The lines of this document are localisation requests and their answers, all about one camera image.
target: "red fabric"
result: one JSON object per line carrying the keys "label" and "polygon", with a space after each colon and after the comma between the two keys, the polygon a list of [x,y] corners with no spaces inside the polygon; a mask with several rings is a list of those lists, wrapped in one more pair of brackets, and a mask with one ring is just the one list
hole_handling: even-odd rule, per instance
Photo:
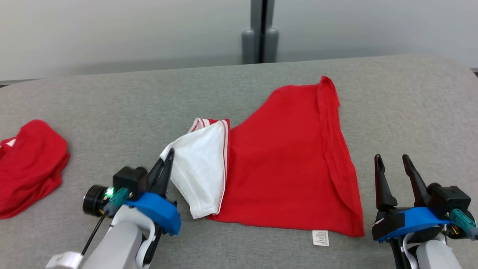
{"label": "red fabric", "polygon": [[40,120],[27,123],[0,146],[0,218],[4,219],[56,189],[70,155],[66,141]]}
{"label": "red fabric", "polygon": [[364,236],[355,168],[340,130],[332,81],[275,90],[231,130],[218,215],[245,225]]}

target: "care label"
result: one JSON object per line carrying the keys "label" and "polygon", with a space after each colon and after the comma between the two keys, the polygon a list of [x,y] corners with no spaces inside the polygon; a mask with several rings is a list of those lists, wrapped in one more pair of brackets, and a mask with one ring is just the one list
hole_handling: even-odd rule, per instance
{"label": "care label", "polygon": [[312,231],[312,241],[315,246],[329,246],[328,231],[314,230]]}

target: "white wall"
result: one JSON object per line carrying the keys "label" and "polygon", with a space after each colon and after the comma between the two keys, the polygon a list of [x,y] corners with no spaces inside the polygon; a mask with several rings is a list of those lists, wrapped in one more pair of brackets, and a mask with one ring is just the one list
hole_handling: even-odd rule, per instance
{"label": "white wall", "polygon": [[0,81],[241,63],[248,0],[1,0]]}
{"label": "white wall", "polygon": [[477,0],[276,0],[278,62],[425,53],[478,67]]}

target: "gray table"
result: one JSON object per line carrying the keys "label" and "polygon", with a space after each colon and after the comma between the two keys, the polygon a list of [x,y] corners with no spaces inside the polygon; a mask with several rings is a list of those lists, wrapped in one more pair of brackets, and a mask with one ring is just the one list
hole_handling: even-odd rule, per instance
{"label": "gray table", "polygon": [[[52,78],[0,89],[0,138],[39,118],[69,142],[72,155],[60,188],[0,220],[0,268],[44,268],[55,253],[81,251],[98,221],[81,209],[88,187],[110,185],[124,165],[151,168],[196,117],[227,117],[235,126],[274,89],[317,83],[321,75],[334,81],[341,101],[366,236],[331,233],[330,247],[316,247],[310,231],[192,220],[173,189],[183,226],[178,237],[161,239],[152,269],[393,268],[390,247],[375,243],[370,233],[376,153],[399,205],[413,203],[401,161],[407,153],[426,183],[465,190],[478,216],[478,78],[454,60],[388,56]],[[476,268],[478,243],[450,246],[464,269]]]}

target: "green light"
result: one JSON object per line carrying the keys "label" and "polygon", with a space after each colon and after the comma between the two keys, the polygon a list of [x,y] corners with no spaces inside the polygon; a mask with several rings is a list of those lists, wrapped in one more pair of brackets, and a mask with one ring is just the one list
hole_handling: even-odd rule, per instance
{"label": "green light", "polygon": [[114,193],[114,188],[113,188],[113,187],[108,188],[108,189],[106,190],[105,196],[111,197],[111,196],[113,196],[113,193]]}

